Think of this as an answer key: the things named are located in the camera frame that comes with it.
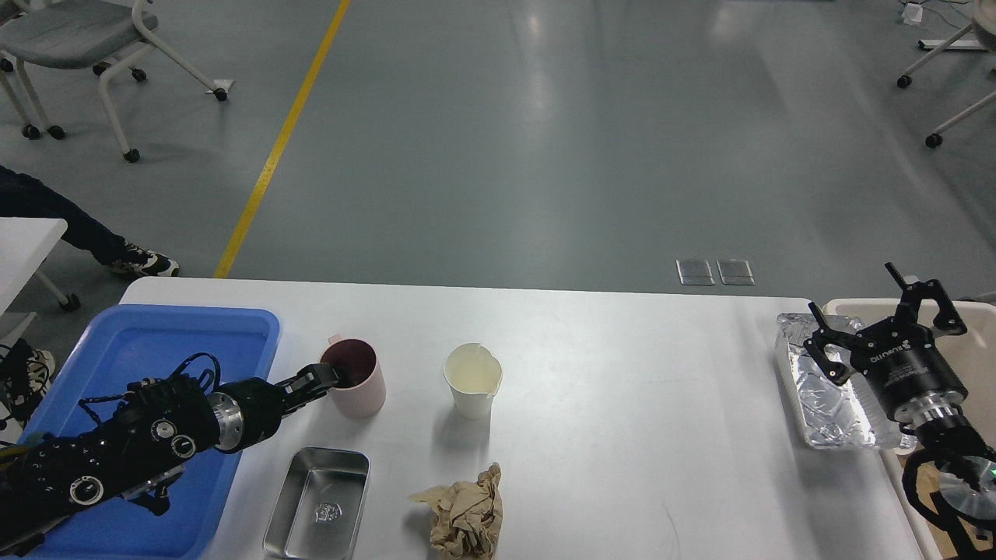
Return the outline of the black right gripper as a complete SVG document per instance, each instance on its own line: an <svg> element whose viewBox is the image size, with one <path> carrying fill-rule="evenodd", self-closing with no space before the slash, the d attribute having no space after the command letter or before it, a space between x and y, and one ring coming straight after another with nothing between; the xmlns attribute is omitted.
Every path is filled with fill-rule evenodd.
<svg viewBox="0 0 996 560"><path fill-rule="evenodd" d="M843 386L855 373L861 373L887 417L910 417L911 413L904 411L908 404L932 394L954 396L954 404L963 403L968 390L935 343L935 337L967 334L968 327L956 305L939 280L909 280L893 262L886 262L885 267L901 290L893 318L856 334L840 332L829 326L814 302L808 302L817 329L804 341L804 348L835 386ZM937 306L929 329L919 323L924 301ZM851 351L851 366L826 357L826 347L831 345Z"/></svg>

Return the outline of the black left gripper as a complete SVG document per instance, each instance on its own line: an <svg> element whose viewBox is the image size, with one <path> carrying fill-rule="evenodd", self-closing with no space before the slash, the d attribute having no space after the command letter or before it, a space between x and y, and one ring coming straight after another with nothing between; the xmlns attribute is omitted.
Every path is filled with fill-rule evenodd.
<svg viewBox="0 0 996 560"><path fill-rule="evenodd" d="M219 429L214 449L239 453L264 442L305 405L342 387L342 374L331 364L304 366L291 378L271 385L260 378L224 383L207 396Z"/></svg>

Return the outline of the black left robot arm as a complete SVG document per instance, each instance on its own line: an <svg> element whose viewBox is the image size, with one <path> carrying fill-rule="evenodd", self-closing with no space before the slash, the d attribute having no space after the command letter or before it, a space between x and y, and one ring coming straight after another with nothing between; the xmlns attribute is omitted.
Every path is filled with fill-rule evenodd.
<svg viewBox="0 0 996 560"><path fill-rule="evenodd" d="M168 488L197 453L239 453L277 432L284 418L348 383L326 362L280 383L260 378L221 383L218 359L199 376L185 359L165 378L129 383L119 394L86 397L93 428L41 436L2 454L2 553L24 556L47 532L115 497L160 516Z"/></svg>

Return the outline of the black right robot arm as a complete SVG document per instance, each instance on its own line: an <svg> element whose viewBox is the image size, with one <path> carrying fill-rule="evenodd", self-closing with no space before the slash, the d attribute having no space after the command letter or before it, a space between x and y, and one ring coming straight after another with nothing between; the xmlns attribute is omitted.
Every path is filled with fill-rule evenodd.
<svg viewBox="0 0 996 560"><path fill-rule="evenodd" d="M805 350L833 385L861 376L886 417L917 437L921 449L908 457L901 489L949 536L957 559L992 559L994 550L974 541L994 538L994 449L964 414L967 387L937 347L968 327L939 280L903 276L893 263L886 270L901 291L892 315L847 333L810 303L817 327Z"/></svg>

